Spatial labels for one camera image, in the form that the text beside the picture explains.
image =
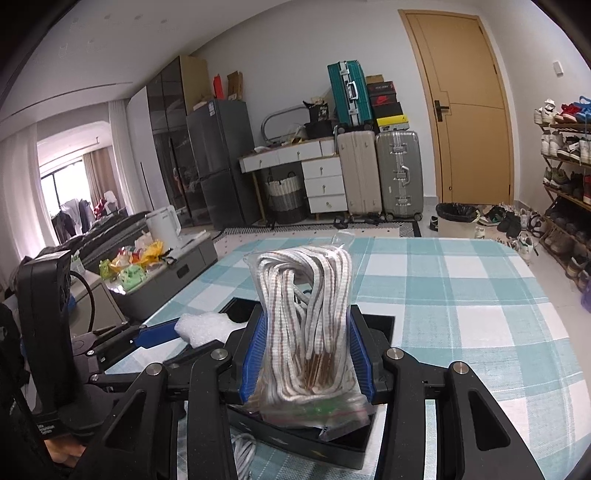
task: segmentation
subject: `desk leg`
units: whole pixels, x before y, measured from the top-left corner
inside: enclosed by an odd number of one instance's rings
[[[256,199],[258,200],[258,203],[259,203],[259,209],[261,211],[262,221],[266,223],[267,217],[265,216],[265,207],[262,204],[261,191],[259,190],[258,180],[256,179],[256,171],[252,172],[252,181],[255,184]]]

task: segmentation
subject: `window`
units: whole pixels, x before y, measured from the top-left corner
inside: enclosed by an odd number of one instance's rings
[[[87,200],[92,203],[90,187],[86,178],[84,162],[78,160],[67,167],[60,168],[41,179],[41,189],[49,214],[59,213],[60,205],[68,200]]]

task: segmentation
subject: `door lock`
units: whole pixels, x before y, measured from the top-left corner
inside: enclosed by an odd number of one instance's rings
[[[437,112],[437,121],[438,122],[443,122],[443,111],[448,112],[449,111],[449,107],[448,106],[443,106],[441,105],[441,102],[439,100],[435,100],[435,111]]]

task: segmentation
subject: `bundle of shoelaces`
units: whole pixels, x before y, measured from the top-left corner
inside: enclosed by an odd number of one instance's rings
[[[256,254],[251,271],[268,317],[259,401],[305,404],[353,390],[349,253],[335,245],[272,251]]]

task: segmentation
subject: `human hand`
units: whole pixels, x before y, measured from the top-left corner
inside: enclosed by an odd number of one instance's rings
[[[45,440],[51,460],[74,468],[78,459],[84,453],[85,446],[81,445],[72,435],[64,435],[51,440]]]

